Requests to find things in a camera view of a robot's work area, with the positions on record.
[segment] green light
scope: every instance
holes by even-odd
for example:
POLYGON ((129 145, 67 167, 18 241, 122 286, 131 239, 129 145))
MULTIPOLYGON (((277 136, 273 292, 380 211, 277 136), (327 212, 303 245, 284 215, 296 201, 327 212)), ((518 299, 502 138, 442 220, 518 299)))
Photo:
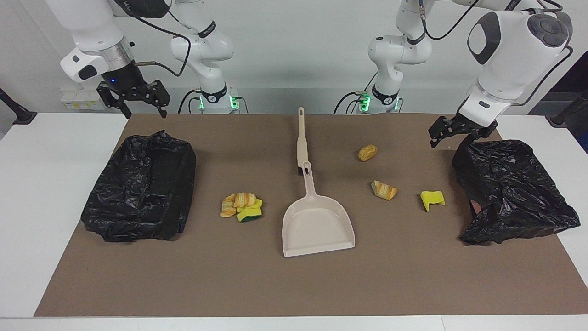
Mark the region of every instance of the green light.
POLYGON ((363 94, 361 102, 362 102, 362 104, 360 105, 359 110, 361 110, 362 112, 368 112, 369 111, 369 104, 370 104, 370 102, 372 102, 372 97, 370 97, 367 94, 363 94))
POLYGON ((230 98, 230 107, 233 110, 239 109, 239 101, 237 101, 237 99, 235 97, 230 98))
POLYGON ((396 99, 396 104, 394 105, 394 110, 392 112, 400 112, 400 110, 402 109, 402 105, 404 104, 404 99, 403 98, 397 98, 396 99))

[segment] black stand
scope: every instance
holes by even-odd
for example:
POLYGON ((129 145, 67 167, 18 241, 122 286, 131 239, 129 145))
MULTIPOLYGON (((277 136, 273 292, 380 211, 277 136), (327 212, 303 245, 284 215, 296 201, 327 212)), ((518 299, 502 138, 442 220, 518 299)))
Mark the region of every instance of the black stand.
POLYGON ((564 122, 568 116, 573 115, 586 107, 588 107, 588 90, 582 92, 582 94, 580 94, 580 96, 576 98, 574 102, 572 102, 558 115, 548 117, 547 120, 552 125, 552 127, 565 127, 564 122))
POLYGON ((29 111, 25 107, 19 105, 1 88, 0 100, 4 101, 8 108, 10 108, 16 114, 16 120, 13 122, 13 124, 29 124, 37 115, 36 111, 29 111))

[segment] croissant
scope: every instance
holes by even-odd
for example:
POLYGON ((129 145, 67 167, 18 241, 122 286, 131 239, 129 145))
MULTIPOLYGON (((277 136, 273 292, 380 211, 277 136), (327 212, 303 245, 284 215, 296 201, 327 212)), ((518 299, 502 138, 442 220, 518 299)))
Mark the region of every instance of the croissant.
POLYGON ((233 207, 235 202, 235 193, 229 195, 222 200, 222 210, 220 212, 221 217, 233 217, 237 213, 237 209, 233 207))
POLYGON ((235 196, 235 203, 233 203, 233 208, 249 207, 254 205, 256 202, 257 198, 253 193, 237 193, 235 196))
POLYGON ((380 183, 377 180, 372 182, 372 190, 376 197, 386 199, 388 201, 394 198, 394 196, 398 192, 397 188, 392 187, 390 185, 386 185, 384 183, 380 183))

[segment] bread piece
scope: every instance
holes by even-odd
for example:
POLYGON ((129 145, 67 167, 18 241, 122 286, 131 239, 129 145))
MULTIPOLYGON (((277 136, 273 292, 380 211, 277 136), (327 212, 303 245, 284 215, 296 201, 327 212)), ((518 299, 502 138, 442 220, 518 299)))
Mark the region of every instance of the bread piece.
POLYGON ((394 198, 394 196, 398 192, 398 189, 396 187, 380 183, 377 180, 372 182, 372 190, 376 197, 386 199, 388 201, 394 198))
POLYGON ((237 213, 237 209, 233 207, 233 203, 235 203, 235 193, 222 200, 222 207, 220 211, 221 217, 229 218, 233 217, 237 213))
POLYGON ((358 157, 359 157, 359 160, 361 160, 362 162, 365 162, 365 161, 371 159, 372 157, 376 156, 376 153, 377 153, 376 146, 367 145, 366 147, 363 147, 361 150, 359 150, 358 157))
POLYGON ((253 193, 237 193, 235 196, 235 203, 233 204, 234 208, 239 207, 250 207, 257 202, 257 198, 253 193))

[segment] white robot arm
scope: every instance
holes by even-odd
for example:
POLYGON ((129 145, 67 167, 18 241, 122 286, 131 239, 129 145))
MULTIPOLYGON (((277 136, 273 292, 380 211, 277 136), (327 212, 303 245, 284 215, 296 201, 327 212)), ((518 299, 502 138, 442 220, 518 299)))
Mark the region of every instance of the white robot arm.
MULTIPOLYGON (((539 6, 535 0, 452 1, 495 12, 482 17, 467 40, 472 55, 484 66, 483 73, 456 116, 451 120, 440 117, 431 126, 432 147, 458 133, 487 137, 496 127, 496 117, 552 66, 568 47, 572 34, 566 14, 544 13, 542 8, 535 8, 539 6)), ((400 0, 396 25, 404 35, 378 37, 370 43, 368 54, 379 72, 369 90, 369 113, 392 109, 403 79, 398 64, 420 64, 429 58, 426 16, 434 3, 435 0, 400 0)))
MULTIPOLYGON (((98 92, 107 107, 115 107, 130 118, 131 111, 125 101, 140 100, 157 107, 163 117, 167 112, 169 94, 160 81, 146 83, 138 67, 159 65, 157 62, 135 62, 124 33, 117 26, 112 8, 138 19, 161 18, 169 12, 164 0, 46 0, 61 25, 72 35, 76 48, 62 61, 61 67, 76 82, 101 75, 98 92)), ((233 55, 233 43, 216 29, 208 19, 203 0, 175 0, 182 25, 196 31, 187 57, 201 84, 205 109, 230 112, 236 104, 231 97, 220 68, 213 61, 229 59, 233 55)), ((188 42, 174 38, 172 52, 184 61, 188 42)))
MULTIPOLYGON (((393 108, 394 100, 400 91, 403 74, 398 70, 399 64, 425 63, 432 51, 431 41, 425 34, 426 16, 436 0, 400 0, 396 15, 396 26, 402 36, 382 36, 373 39, 369 45, 369 58, 376 64, 378 75, 376 82, 369 89, 372 99, 369 109, 359 108, 359 112, 376 114, 388 112, 393 108)), ((471 6, 473 0, 452 0, 459 5, 471 6)), ((476 7, 504 10, 506 8, 521 10, 536 6, 535 0, 479 0, 476 7)))
MULTIPOLYGON (((196 31, 190 38, 191 52, 188 66, 194 70, 202 92, 201 109, 207 114, 229 114, 236 107, 236 94, 227 85, 222 71, 215 63, 233 57, 232 40, 216 28, 216 23, 207 15, 203 0, 176 0, 181 23, 196 31)), ((173 55, 183 61, 188 51, 188 42, 174 38, 170 44, 173 55)))
MULTIPOLYGON (((104 81, 97 90, 102 101, 107 107, 121 110, 126 118, 131 117, 131 111, 125 101, 135 100, 154 105, 162 117, 167 115, 168 92, 160 81, 145 82, 106 0, 46 1, 76 45, 61 61, 70 78, 82 82, 101 75, 104 81)), ((160 12, 161 8, 169 8, 163 0, 156 3, 151 8, 160 12)))
POLYGON ((496 117, 552 67, 565 48, 572 51, 567 45, 571 36, 571 20, 563 12, 496 11, 480 18, 467 44, 483 72, 455 117, 441 116, 429 128, 431 146, 456 134, 470 134, 474 140, 488 137, 497 126, 496 117))

